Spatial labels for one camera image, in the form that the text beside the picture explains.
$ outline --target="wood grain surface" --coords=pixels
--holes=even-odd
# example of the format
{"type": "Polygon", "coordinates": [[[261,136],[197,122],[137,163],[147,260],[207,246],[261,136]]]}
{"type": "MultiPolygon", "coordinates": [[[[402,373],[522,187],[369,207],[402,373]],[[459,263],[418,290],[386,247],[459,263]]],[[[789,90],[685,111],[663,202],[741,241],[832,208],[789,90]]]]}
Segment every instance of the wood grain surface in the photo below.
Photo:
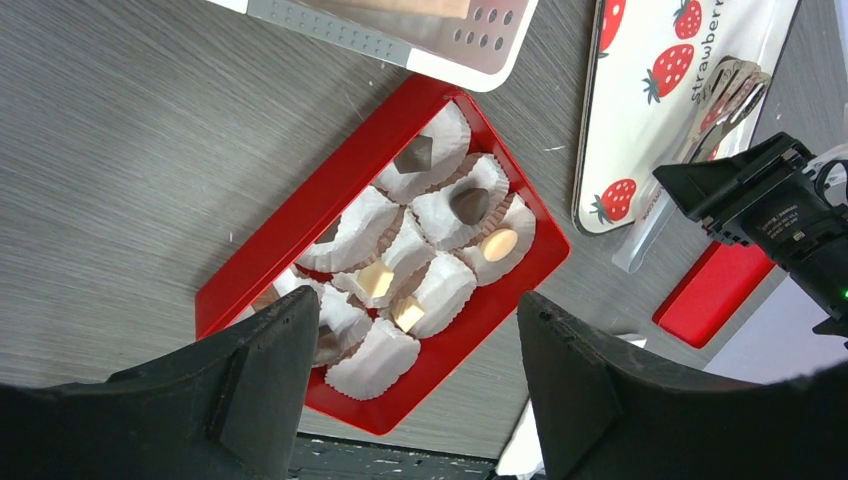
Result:
{"type": "MultiPolygon", "coordinates": [[[[540,2],[512,77],[476,98],[574,246],[539,290],[700,367],[780,275],[696,351],[650,316],[705,248],[698,227],[673,218],[633,276],[609,261],[621,232],[572,227],[593,8],[540,2]]],[[[0,9],[0,381],[20,385],[101,381],[191,342],[197,289],[407,75],[200,0],[0,9]]],[[[756,139],[841,140],[831,2],[804,2],[772,88],[756,139]]],[[[310,411],[301,430],[494,458],[526,399],[511,318],[389,436],[310,411]]]]}

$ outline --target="round white chocolate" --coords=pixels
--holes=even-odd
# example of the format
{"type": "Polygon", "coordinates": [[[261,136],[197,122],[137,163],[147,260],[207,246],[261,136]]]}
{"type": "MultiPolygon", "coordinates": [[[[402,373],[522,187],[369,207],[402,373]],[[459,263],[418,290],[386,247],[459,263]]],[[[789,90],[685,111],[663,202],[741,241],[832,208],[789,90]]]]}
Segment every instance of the round white chocolate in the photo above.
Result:
{"type": "Polygon", "coordinates": [[[498,262],[509,255],[518,243],[518,234],[514,230],[502,228],[495,230],[480,244],[483,258],[489,262],[498,262]]]}

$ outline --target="white tray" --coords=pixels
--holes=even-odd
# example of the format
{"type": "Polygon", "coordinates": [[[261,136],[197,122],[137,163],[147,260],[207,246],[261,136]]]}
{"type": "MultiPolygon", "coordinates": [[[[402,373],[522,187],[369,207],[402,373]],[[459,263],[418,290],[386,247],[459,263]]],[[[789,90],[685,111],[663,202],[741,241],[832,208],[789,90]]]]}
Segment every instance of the white tray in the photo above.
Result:
{"type": "MultiPolygon", "coordinates": [[[[757,62],[764,72],[774,73],[796,4],[796,0],[734,0],[721,4],[706,0],[598,2],[597,38],[589,67],[572,203],[572,219],[583,233],[603,234],[632,223],[644,213],[649,192],[640,186],[648,183],[653,168],[667,156],[669,145],[695,108],[695,89],[703,85],[712,68],[726,55],[757,62]],[[695,4],[700,8],[700,28],[693,36],[689,36],[691,31],[676,28],[675,12],[681,3],[687,8],[695,4]],[[619,5],[615,10],[620,19],[617,31],[618,22],[611,18],[613,11],[605,9],[615,5],[619,5]],[[688,61],[689,66],[670,92],[663,91],[649,103],[649,94],[644,91],[648,83],[643,79],[649,77],[649,69],[659,64],[663,52],[678,45],[694,48],[693,58],[684,58],[679,64],[679,55],[671,59],[674,65],[682,66],[688,61]],[[621,201],[629,199],[627,214],[612,222],[601,222],[593,205],[598,201],[596,196],[602,197],[622,180],[632,180],[636,185],[635,194],[629,192],[632,197],[616,197],[621,201]]],[[[676,72],[652,72],[650,76],[662,81],[673,78],[676,72]]],[[[748,148],[761,107],[762,103],[725,137],[717,152],[719,157],[748,148]]]]}
{"type": "Polygon", "coordinates": [[[308,0],[208,0],[469,90],[506,81],[538,0],[472,0],[465,19],[322,8],[308,0]]]}

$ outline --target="strawberry print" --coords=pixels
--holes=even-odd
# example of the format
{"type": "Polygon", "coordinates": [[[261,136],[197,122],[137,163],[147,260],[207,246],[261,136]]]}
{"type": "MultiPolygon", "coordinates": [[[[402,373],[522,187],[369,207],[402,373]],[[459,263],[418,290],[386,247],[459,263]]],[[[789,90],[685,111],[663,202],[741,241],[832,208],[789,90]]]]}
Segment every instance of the strawberry print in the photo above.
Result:
{"type": "Polygon", "coordinates": [[[604,58],[608,54],[606,49],[612,44],[615,35],[618,33],[618,28],[621,26],[621,18],[624,16],[624,4],[627,0],[607,0],[604,6],[604,23],[601,26],[601,46],[598,54],[599,58],[604,58]]]}
{"type": "Polygon", "coordinates": [[[647,83],[643,92],[648,92],[648,105],[651,101],[660,103],[660,99],[668,95],[686,75],[695,48],[692,45],[681,44],[669,48],[654,61],[654,68],[648,70],[648,78],[642,79],[647,83]]]}
{"type": "Polygon", "coordinates": [[[598,216],[601,225],[604,222],[614,223],[627,216],[630,211],[630,202],[636,193],[636,182],[629,178],[619,180],[609,186],[601,196],[595,195],[592,207],[593,214],[598,216]]]}
{"type": "Polygon", "coordinates": [[[706,129],[715,125],[716,120],[718,120],[719,115],[724,111],[724,104],[727,103],[726,100],[722,99],[718,103],[713,106],[713,108],[707,112],[707,115],[704,117],[704,120],[701,122],[701,132],[704,132],[706,129]]]}
{"type": "Polygon", "coordinates": [[[714,148],[713,151],[710,152],[710,156],[707,157],[708,162],[712,162],[713,160],[716,159],[716,157],[718,156],[718,147],[720,147],[720,146],[721,145],[716,145],[716,148],[714,148]]]}
{"type": "Polygon", "coordinates": [[[677,38],[686,40],[698,34],[701,29],[701,13],[698,0],[680,1],[680,8],[674,12],[674,33],[677,38]]]}

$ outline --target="strawberry pattern tray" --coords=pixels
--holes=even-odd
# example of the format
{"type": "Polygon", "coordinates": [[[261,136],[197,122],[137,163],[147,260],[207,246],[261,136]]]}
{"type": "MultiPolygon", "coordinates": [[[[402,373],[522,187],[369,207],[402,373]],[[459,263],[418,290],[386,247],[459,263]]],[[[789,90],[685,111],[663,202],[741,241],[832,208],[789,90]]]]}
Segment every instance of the strawberry pattern tray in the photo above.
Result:
{"type": "MultiPolygon", "coordinates": [[[[670,161],[695,98],[731,55],[773,73],[796,0],[599,0],[572,218],[603,234],[641,215],[640,186],[670,161]]],[[[714,152],[749,146],[759,108],[714,152]]]]}

